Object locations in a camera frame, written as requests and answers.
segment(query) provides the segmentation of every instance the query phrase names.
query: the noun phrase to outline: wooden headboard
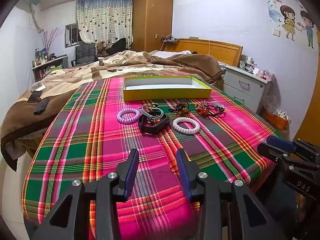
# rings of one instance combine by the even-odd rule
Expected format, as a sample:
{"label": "wooden headboard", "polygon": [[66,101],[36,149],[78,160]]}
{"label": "wooden headboard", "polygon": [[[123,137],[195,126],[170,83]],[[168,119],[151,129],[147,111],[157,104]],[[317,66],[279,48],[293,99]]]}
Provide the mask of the wooden headboard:
{"label": "wooden headboard", "polygon": [[225,43],[220,41],[196,40],[196,39],[180,39],[179,43],[165,43],[165,51],[196,51],[199,54],[210,54],[216,60],[226,63],[230,66],[239,66],[242,47],[239,45]]}

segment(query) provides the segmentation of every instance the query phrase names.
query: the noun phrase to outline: black phone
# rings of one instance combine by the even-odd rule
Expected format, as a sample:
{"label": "black phone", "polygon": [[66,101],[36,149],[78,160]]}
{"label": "black phone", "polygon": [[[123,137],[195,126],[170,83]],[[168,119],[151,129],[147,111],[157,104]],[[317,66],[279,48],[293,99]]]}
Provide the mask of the black phone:
{"label": "black phone", "polygon": [[42,99],[38,104],[36,104],[33,114],[42,114],[42,112],[46,109],[48,102],[49,98]]}
{"label": "black phone", "polygon": [[36,103],[37,102],[37,98],[39,98],[42,94],[42,91],[33,91],[31,96],[28,99],[28,103]]}

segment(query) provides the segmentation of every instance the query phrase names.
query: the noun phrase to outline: cable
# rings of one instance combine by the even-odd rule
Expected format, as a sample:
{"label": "cable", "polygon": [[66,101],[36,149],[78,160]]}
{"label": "cable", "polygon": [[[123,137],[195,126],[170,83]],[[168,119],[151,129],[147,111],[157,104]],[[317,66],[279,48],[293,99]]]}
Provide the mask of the cable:
{"label": "cable", "polygon": [[164,41],[162,42],[162,46],[163,46],[163,44],[164,44],[164,42],[165,42],[165,39],[166,39],[166,38],[168,38],[170,35],[172,35],[172,34],[169,34],[168,36],[166,36],[166,37],[164,38]]}
{"label": "cable", "polygon": [[[146,109],[149,109],[149,110],[159,111],[160,115],[151,115],[151,114],[148,114],[148,112],[145,111],[145,108],[146,108]],[[160,108],[158,108],[158,107],[156,107],[156,106],[152,106],[152,105],[143,105],[143,106],[139,107],[139,111],[140,111],[143,115],[145,115],[145,116],[148,118],[148,120],[159,120],[159,119],[161,119],[161,118],[164,116],[164,112],[163,112]]]}

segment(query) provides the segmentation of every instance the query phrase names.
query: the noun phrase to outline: black mount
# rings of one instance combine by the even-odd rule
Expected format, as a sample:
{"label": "black mount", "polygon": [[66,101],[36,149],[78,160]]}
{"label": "black mount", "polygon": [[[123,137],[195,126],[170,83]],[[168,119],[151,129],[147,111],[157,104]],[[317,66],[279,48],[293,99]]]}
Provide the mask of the black mount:
{"label": "black mount", "polygon": [[258,198],[241,180],[218,181],[189,162],[183,149],[177,151],[177,165],[185,196],[200,202],[196,239],[221,239],[221,203],[228,211],[228,239],[283,240],[284,234]]}
{"label": "black mount", "polygon": [[131,195],[139,164],[139,152],[132,149],[115,172],[99,181],[83,184],[75,180],[50,209],[32,240],[88,239],[90,201],[96,201],[96,239],[121,239],[116,202]]}
{"label": "black mount", "polygon": [[[320,147],[298,139],[286,141],[269,136],[257,151],[263,157],[280,165],[283,183],[301,195],[320,201]],[[289,157],[294,153],[300,159]]]}

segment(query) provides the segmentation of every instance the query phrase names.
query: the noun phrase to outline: plaid bedsheet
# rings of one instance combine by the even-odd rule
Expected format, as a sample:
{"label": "plaid bedsheet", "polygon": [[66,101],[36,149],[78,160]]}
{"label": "plaid bedsheet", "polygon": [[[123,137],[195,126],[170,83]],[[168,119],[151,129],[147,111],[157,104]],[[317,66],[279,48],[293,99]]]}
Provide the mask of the plaid bedsheet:
{"label": "plaid bedsheet", "polygon": [[[195,230],[196,205],[184,197],[177,176],[176,151],[186,149],[202,171],[219,180],[241,179],[252,185],[270,169],[257,145],[276,131],[224,93],[212,90],[211,101],[225,105],[225,115],[204,119],[190,99],[189,117],[200,123],[195,135],[170,125],[157,136],[141,134],[138,124],[118,123],[118,111],[143,102],[123,101],[123,78],[83,84],[51,124],[27,174],[22,202],[25,216],[41,223],[52,205],[75,179],[95,181],[114,171],[137,148],[140,162],[131,197],[118,203],[123,240],[182,237]],[[155,100],[168,109],[178,100]],[[90,239],[95,236],[95,205],[91,204]]]}

